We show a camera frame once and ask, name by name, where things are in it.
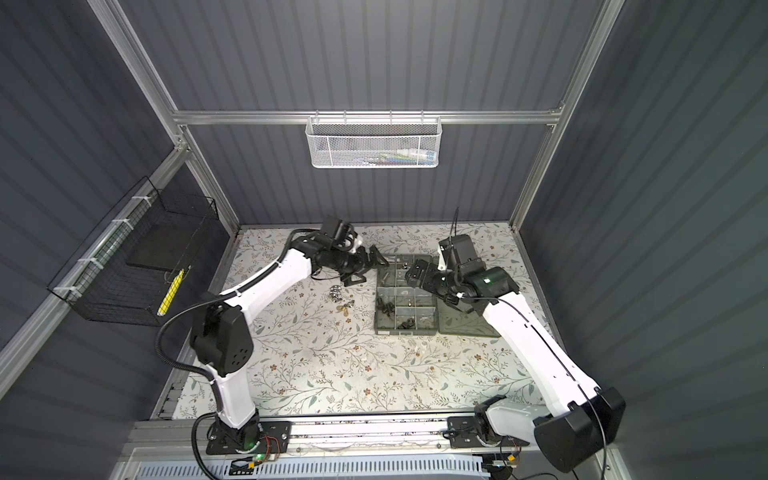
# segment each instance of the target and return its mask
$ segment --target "robotic arm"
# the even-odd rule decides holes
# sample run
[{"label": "robotic arm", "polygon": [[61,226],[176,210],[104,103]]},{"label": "robotic arm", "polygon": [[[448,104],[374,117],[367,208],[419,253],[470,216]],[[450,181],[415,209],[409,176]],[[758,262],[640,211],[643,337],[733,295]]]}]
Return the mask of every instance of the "robotic arm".
[{"label": "robotic arm", "polygon": [[[455,235],[439,246],[439,265],[417,261],[406,273],[408,285],[451,306],[468,303],[483,315],[531,373],[546,403],[522,405],[503,396],[483,402],[475,408],[478,438],[487,445],[499,445],[507,436],[535,442],[563,472],[612,442],[624,412],[621,395],[601,389],[575,365],[533,315],[512,278],[501,267],[485,268],[469,236]],[[248,328],[253,319],[294,283],[323,267],[351,286],[365,282],[368,270],[387,266],[376,247],[366,252],[353,227],[336,218],[328,217],[320,230],[294,230],[274,262],[197,305],[206,308],[197,310],[190,344],[203,369],[164,360],[205,374],[217,397],[216,435],[228,438],[240,453],[252,452],[263,435],[243,368],[253,355]]]}]

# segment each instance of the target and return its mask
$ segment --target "metal mesh basket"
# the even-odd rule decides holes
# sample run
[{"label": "metal mesh basket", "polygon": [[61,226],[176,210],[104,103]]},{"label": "metal mesh basket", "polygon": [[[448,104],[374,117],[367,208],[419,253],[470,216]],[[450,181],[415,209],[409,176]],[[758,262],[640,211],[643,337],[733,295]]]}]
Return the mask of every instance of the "metal mesh basket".
[{"label": "metal mesh basket", "polygon": [[411,124],[306,122],[312,165],[317,168],[437,167],[440,119]]},{"label": "metal mesh basket", "polygon": [[[162,325],[158,310],[163,302],[170,305],[169,288],[174,285],[174,294],[183,288],[217,219],[213,199],[155,190],[126,218],[113,220],[118,227],[92,257],[78,260],[82,267],[70,284],[62,286],[54,278],[48,289],[87,320]],[[158,229],[181,233],[182,241],[176,242],[179,248],[165,258],[168,266],[132,264],[137,248],[146,244],[144,238]]]}]

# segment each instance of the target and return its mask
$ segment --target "black mounting plate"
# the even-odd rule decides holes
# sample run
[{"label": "black mounting plate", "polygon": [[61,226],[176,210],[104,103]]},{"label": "black mounting plate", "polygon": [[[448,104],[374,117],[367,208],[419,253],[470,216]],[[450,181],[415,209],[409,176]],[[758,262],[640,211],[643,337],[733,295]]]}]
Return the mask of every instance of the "black mounting plate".
[{"label": "black mounting plate", "polygon": [[[288,440],[290,440],[290,427],[291,422],[261,422],[262,435],[267,435],[277,439],[279,450],[275,450],[275,442],[270,440],[270,454],[272,453],[285,453],[288,451]],[[210,430],[208,446],[205,448],[207,455],[229,455],[237,454],[237,444],[233,442],[228,436],[218,431],[217,424],[214,423]],[[266,453],[266,442],[261,441],[252,454]]]},{"label": "black mounting plate", "polygon": [[[478,447],[488,447],[480,442],[477,434],[477,419],[473,416],[460,416],[460,417],[448,417],[448,430],[456,430],[456,436],[451,440],[452,449],[476,449]],[[502,440],[503,447],[525,447],[530,445],[525,440],[514,438],[514,441],[509,437]]]}]

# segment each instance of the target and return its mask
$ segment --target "black wire basket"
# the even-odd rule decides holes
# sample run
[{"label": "black wire basket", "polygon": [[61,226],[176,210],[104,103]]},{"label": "black wire basket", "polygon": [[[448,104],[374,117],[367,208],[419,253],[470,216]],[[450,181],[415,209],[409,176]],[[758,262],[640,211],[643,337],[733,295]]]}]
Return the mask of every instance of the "black wire basket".
[{"label": "black wire basket", "polygon": [[160,326],[218,221],[209,197],[153,190],[62,286],[48,290],[87,320]]}]

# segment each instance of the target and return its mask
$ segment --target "yellow object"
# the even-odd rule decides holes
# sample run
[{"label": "yellow object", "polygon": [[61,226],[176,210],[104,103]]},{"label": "yellow object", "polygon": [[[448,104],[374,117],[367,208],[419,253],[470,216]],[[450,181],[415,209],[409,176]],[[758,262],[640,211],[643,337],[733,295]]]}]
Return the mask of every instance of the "yellow object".
[{"label": "yellow object", "polygon": [[157,316],[163,316],[168,313],[170,303],[174,301],[176,292],[179,290],[179,285],[181,285],[181,280],[184,280],[184,269],[181,269],[179,274],[176,275],[176,278],[174,278],[174,281],[170,283],[170,287],[168,287],[168,293],[165,294],[165,298],[163,298],[163,302],[160,304],[160,308],[157,309]]}]

